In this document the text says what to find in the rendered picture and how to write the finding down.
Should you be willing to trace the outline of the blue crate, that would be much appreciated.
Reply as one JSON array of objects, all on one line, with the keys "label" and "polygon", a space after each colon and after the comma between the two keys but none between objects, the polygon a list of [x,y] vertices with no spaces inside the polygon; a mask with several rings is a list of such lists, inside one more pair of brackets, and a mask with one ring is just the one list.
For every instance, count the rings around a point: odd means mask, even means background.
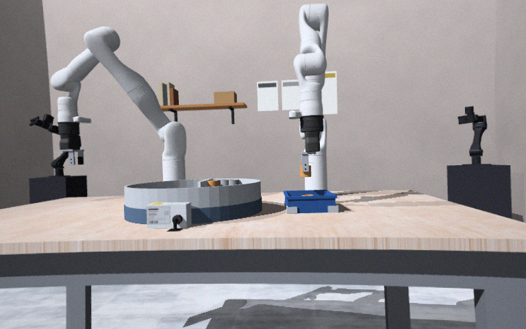
[{"label": "blue crate", "polygon": [[284,195],[285,205],[297,207],[297,213],[328,212],[328,206],[335,206],[337,198],[328,190],[284,191]]}]

